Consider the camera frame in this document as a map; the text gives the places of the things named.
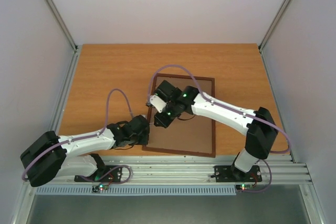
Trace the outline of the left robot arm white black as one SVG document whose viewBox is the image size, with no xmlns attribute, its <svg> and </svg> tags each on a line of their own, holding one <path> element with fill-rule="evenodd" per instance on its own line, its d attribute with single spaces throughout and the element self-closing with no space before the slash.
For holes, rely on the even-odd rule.
<svg viewBox="0 0 336 224">
<path fill-rule="evenodd" d="M 150 124 L 142 115 L 85 134 L 58 136 L 54 131 L 45 132 L 20 155 L 22 180 L 32 187 L 72 175 L 88 182 L 101 182 L 109 171 L 97 152 L 146 145 L 149 132 Z"/>
</svg>

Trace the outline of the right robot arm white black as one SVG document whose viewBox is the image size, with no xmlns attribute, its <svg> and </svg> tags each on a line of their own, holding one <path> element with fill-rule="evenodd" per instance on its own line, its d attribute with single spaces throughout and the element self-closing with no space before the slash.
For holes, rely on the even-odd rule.
<svg viewBox="0 0 336 224">
<path fill-rule="evenodd" d="M 243 182 L 250 175 L 254 164 L 268 157 L 278 135 L 275 122 L 267 109 L 261 107 L 255 111 L 240 108 L 193 86 L 180 90 L 164 80 L 149 96 L 148 103 L 156 109 L 155 126 L 167 128 L 185 112 L 225 124 L 245 136 L 245 146 L 230 167 L 229 179 L 233 182 Z"/>
</svg>

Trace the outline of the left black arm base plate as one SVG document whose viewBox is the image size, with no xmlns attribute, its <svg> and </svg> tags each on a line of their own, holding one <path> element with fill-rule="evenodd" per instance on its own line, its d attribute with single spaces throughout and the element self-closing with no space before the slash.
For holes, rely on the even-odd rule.
<svg viewBox="0 0 336 224">
<path fill-rule="evenodd" d="M 106 166 L 105 170 L 97 170 L 89 177 L 76 175 L 75 182 L 94 182 L 94 183 L 120 183 L 123 168 L 121 166 Z"/>
</svg>

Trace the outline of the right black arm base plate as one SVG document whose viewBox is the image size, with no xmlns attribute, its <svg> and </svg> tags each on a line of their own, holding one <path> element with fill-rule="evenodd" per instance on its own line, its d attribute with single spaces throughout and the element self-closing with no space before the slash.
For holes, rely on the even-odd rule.
<svg viewBox="0 0 336 224">
<path fill-rule="evenodd" d="M 217 183 L 242 183 L 262 182 L 260 167 L 252 166 L 251 170 L 244 173 L 230 165 L 214 166 L 214 178 Z"/>
</svg>

